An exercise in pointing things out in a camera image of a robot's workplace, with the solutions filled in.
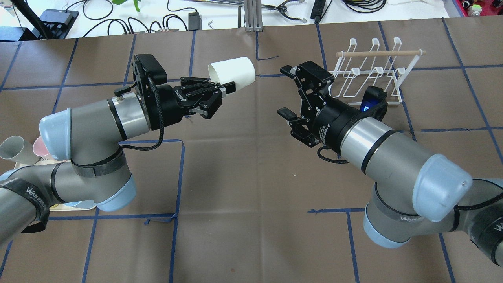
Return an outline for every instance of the white rack frame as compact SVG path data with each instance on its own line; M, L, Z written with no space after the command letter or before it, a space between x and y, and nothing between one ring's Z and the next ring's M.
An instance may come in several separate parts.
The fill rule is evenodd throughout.
M349 40L349 48L346 52L341 51L337 53L337 64L335 69L330 72L335 77L335 81L329 87L330 96L333 98L352 98L358 96L363 87L367 84L369 80L374 80L372 85L376 85L378 79L388 80L386 88L384 91L387 91L393 82L391 93L388 93L391 97L396 97L397 101L389 101L388 104L398 105L402 103L402 98L400 96L399 88L407 75L410 73L412 68L414 68L415 64L419 60L419 58L426 54L424 50L412 50L412 51L401 51L402 40L399 37L393 38L393 49L391 51L379 51L379 47L381 46L379 39L372 38L372 47L367 52L356 52L357 42L355 38L351 38ZM386 56L386 64L384 66L375 66L375 61L378 56ZM398 56L414 56L410 61L407 68L404 67L394 67L396 58ZM361 63L361 65L351 65L351 61L353 57L364 57L365 59ZM372 60L372 65L368 69L362 69L367 60ZM353 83L353 80L361 75L367 75L365 81L362 83L358 91L350 95L348 94L348 89ZM342 77L344 82L342 83L341 89L338 94L334 95L332 91L332 87L335 83L338 82L337 78ZM350 102L350 105L360 105L361 102Z

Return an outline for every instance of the black tube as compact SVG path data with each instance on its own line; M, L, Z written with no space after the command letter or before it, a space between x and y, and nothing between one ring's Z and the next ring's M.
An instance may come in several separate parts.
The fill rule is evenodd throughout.
M52 39L54 34L49 30L49 28L42 23L40 18L33 12L33 10L26 4L23 0L11 0L12 4L18 9L21 14L23 14L28 21L37 29L38 32L44 37L44 39Z

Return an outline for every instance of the metal post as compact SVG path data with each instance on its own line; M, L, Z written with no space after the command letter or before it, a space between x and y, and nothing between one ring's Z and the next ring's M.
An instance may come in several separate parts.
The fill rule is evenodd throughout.
M244 29L249 32L263 31L262 0L244 0Z

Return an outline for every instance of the pink cup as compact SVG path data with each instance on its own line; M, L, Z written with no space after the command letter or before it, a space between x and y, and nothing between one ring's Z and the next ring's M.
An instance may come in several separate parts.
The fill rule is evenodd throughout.
M41 136L39 136L33 143L33 153L36 156L40 156L48 160L54 160L52 155L47 150L47 147L45 147L44 140L42 139Z

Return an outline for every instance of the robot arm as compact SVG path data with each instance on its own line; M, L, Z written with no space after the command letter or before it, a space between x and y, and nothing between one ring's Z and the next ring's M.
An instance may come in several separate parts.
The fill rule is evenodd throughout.
M285 66L301 97L300 117L278 110L291 135L309 147L322 142L376 181L364 230L378 245L397 248L410 237L462 230L492 262L503 263L503 180L473 179L440 154L381 122L387 94L365 92L360 109L332 98L334 77L308 61Z
M234 60L239 60L239 65L233 64ZM56 160L69 161L23 167L0 176L0 246L18 232L44 230L49 207L54 204L92 200L99 209L114 211L130 203L136 195L136 185L123 149L155 149L162 142L164 127L196 113L210 119L222 98L255 80L249 59L223 62L227 62L227 68L230 62L231 67L248 70L243 79L246 81L219 77L211 67L213 82L182 77L181 86L172 88L166 84L166 72L152 55L136 55L132 87L117 89L114 98L44 117L39 128L45 145ZM154 146L119 145L157 129L159 141ZM28 226L34 220L39 222Z

